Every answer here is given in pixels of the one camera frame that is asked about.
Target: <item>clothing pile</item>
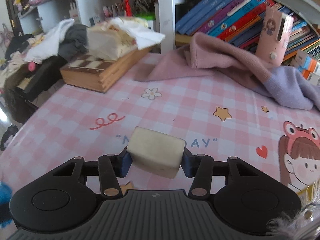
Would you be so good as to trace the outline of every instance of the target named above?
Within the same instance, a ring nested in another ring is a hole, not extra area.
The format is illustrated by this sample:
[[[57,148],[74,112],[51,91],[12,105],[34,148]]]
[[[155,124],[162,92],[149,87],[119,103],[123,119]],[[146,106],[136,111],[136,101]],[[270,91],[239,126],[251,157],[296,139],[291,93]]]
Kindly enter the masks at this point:
[[[87,27],[73,23],[73,19],[63,20],[47,34],[36,37],[26,34],[12,39],[6,52],[7,62],[0,73],[0,89],[9,113],[17,122],[25,123],[36,110],[14,91],[26,76],[33,74],[28,70],[28,62],[41,64],[58,55],[70,61],[76,54],[87,52]]]
[[[320,110],[320,87],[309,83],[296,68],[275,67],[204,33],[196,33],[189,45],[167,53],[157,66],[140,65],[135,80],[213,76],[217,70],[282,106],[310,110],[315,105]]]

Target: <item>lavender cloth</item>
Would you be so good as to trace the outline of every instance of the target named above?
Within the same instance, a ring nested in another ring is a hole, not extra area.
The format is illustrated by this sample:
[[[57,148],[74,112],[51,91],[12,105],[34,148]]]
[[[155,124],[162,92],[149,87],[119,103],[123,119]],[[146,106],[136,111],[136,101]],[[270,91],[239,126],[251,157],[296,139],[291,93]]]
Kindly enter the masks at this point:
[[[141,65],[141,82],[212,76],[217,69],[240,85],[274,98],[282,106],[320,110],[320,87],[311,85],[291,66],[274,67],[255,55],[218,38],[196,33],[190,45],[167,53],[158,65]]]

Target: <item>white flower print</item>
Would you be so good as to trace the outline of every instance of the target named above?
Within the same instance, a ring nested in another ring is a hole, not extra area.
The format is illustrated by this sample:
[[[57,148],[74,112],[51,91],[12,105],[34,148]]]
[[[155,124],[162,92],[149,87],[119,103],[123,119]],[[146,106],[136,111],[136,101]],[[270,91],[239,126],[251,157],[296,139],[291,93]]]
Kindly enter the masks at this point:
[[[145,93],[141,95],[143,98],[149,98],[149,100],[155,100],[156,97],[162,97],[162,94],[158,92],[157,88],[153,88],[152,90],[147,88],[144,90]]]

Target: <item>chessboard pattern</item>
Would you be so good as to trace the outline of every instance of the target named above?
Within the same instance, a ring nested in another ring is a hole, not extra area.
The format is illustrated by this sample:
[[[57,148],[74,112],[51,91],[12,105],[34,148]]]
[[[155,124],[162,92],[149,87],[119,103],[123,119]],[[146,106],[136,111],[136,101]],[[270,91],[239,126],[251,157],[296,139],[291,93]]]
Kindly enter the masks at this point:
[[[103,60],[89,54],[84,54],[78,57],[70,64],[67,64],[64,67],[64,70],[101,73],[104,70],[106,70],[109,66],[111,66],[113,63],[114,61]]]

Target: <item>pink water bottle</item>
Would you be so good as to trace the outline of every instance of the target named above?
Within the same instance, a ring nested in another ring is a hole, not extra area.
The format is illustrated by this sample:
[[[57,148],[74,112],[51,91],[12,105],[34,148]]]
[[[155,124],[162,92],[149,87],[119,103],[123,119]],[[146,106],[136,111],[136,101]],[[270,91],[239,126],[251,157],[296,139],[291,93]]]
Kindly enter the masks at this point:
[[[288,46],[293,17],[267,7],[256,56],[280,66]]]

